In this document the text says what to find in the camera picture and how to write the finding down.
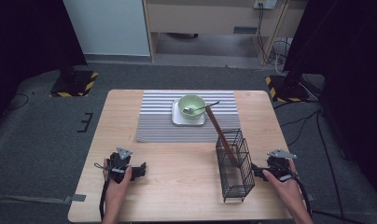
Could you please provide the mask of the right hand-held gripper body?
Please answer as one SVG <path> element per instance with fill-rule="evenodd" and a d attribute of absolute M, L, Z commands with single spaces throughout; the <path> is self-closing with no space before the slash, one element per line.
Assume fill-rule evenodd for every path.
<path fill-rule="evenodd" d="M 269 167 L 267 170 L 272 173 L 279 181 L 285 182 L 294 177 L 290 170 L 289 160 L 296 159 L 297 156 L 283 149 L 276 149 L 267 153 L 269 158 L 267 163 Z"/>

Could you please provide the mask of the black wire basket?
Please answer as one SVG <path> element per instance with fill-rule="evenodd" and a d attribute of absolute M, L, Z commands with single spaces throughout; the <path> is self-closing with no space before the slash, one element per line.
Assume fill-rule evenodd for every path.
<path fill-rule="evenodd" d="M 240 129 L 222 132 L 230 146 L 230 153 L 228 153 L 221 139 L 218 138 L 216 141 L 216 157 L 223 201 L 228 199 L 243 201 L 255 187 L 250 151 Z"/>

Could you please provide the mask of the white square plate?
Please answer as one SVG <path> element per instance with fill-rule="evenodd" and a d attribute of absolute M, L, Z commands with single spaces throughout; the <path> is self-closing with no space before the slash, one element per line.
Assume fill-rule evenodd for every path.
<path fill-rule="evenodd" d="M 205 115 L 201 114 L 197 119 L 186 119 L 178 109 L 178 99 L 172 103 L 172 122 L 175 125 L 201 126 L 205 123 Z"/>

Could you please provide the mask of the person's right hand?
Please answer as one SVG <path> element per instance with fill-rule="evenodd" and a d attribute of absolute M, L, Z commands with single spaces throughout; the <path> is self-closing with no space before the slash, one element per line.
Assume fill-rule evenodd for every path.
<path fill-rule="evenodd" d="M 262 173 L 276 190 L 277 194 L 285 205 L 302 204 L 300 187 L 296 180 L 288 179 L 285 182 L 281 182 L 267 170 L 263 170 Z"/>

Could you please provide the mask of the grey floor tape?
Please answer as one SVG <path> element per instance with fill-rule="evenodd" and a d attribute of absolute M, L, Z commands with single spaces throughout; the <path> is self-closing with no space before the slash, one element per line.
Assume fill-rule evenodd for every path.
<path fill-rule="evenodd" d="M 83 194 L 73 194 L 71 196 L 65 196 L 63 201 L 65 203 L 71 203 L 71 202 L 84 202 L 86 199 L 86 196 Z"/>

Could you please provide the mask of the light green bowl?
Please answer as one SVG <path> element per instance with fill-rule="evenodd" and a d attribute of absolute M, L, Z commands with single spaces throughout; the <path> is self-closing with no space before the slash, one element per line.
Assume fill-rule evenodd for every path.
<path fill-rule="evenodd" d="M 204 112 L 204 99 L 195 94 L 182 96 L 177 103 L 178 110 L 184 119 L 198 119 Z"/>

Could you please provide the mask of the white power strip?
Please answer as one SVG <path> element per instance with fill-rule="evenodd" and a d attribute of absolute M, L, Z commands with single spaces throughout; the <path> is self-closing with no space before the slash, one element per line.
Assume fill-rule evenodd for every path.
<path fill-rule="evenodd" d="M 278 0 L 255 0 L 253 8 L 275 9 Z"/>

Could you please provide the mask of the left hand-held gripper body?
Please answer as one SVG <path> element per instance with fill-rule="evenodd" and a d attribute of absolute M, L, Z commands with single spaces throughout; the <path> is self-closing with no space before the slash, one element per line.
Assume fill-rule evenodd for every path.
<path fill-rule="evenodd" d="M 108 180 L 113 179 L 118 184 L 122 181 L 132 154 L 131 150 L 117 147 L 117 151 L 112 153 L 107 161 Z"/>

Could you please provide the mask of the person's left hand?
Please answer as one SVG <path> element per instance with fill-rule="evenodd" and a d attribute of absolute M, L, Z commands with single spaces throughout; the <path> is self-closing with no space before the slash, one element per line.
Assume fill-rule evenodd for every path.
<path fill-rule="evenodd" d="M 131 177 L 133 173 L 133 168 L 131 165 L 126 167 L 125 176 L 120 183 L 117 183 L 113 179 L 110 180 L 106 194 L 105 194 L 105 204 L 106 205 L 122 205 L 125 201 L 127 190 L 130 185 Z"/>

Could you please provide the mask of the light wooden desk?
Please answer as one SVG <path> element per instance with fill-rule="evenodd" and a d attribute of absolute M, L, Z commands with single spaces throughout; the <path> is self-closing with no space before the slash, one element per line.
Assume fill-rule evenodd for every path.
<path fill-rule="evenodd" d="M 258 61 L 271 60 L 273 44 L 292 38 L 308 0 L 278 0 L 275 9 L 253 8 L 255 0 L 142 0 L 150 54 L 161 33 L 251 35 Z"/>

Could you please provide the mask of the black yellow striped stand base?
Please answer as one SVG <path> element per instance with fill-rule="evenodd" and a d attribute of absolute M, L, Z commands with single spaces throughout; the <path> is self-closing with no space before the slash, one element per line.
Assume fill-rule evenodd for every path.
<path fill-rule="evenodd" d="M 59 75 L 50 90 L 52 97 L 87 96 L 98 74 L 94 71 L 73 71 L 69 75 Z"/>
<path fill-rule="evenodd" d="M 275 102 L 306 102 L 309 94 L 298 79 L 284 76 L 266 77 L 266 83 Z"/>

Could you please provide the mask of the white panel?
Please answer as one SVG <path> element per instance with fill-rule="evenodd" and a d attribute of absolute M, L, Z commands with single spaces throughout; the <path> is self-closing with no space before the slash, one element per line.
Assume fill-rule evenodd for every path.
<path fill-rule="evenodd" d="M 149 56 L 142 0 L 63 0 L 87 55 Z"/>

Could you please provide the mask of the grey striped placemat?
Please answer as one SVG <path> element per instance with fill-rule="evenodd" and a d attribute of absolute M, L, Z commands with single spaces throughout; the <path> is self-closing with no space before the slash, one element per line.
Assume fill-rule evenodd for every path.
<path fill-rule="evenodd" d="M 201 96 L 211 107 L 223 130 L 240 129 L 237 104 L 233 91 L 167 91 L 146 90 L 142 97 L 135 138 L 144 143 L 215 143 L 217 132 L 205 115 L 201 126 L 175 125 L 172 122 L 172 103 L 187 94 Z"/>

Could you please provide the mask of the black curtain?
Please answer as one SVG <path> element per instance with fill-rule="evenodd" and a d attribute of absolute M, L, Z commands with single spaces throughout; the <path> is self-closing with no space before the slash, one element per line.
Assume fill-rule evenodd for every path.
<path fill-rule="evenodd" d="M 336 141 L 377 192 L 377 0 L 308 0 L 285 69 L 325 78 Z"/>
<path fill-rule="evenodd" d="M 0 0 L 0 118 L 25 79 L 86 63 L 63 0 Z"/>

